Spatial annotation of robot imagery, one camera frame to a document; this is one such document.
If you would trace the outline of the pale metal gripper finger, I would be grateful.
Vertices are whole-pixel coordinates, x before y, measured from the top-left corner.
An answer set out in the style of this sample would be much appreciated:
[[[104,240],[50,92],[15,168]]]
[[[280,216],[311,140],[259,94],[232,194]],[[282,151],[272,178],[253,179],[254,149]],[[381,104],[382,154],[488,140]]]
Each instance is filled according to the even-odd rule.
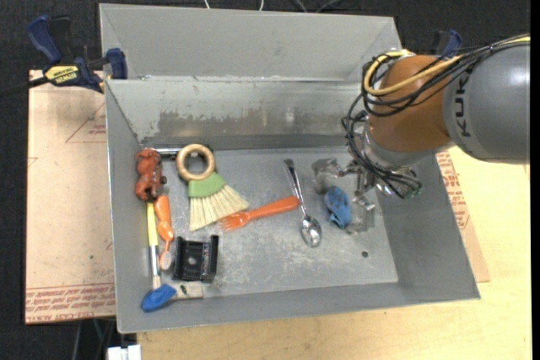
[[[335,179],[343,176],[343,169],[336,158],[318,159],[311,165],[311,169],[317,193],[325,193]]]
[[[376,206],[365,195],[356,192],[350,210],[351,222],[348,225],[350,234],[367,232],[375,226]]]

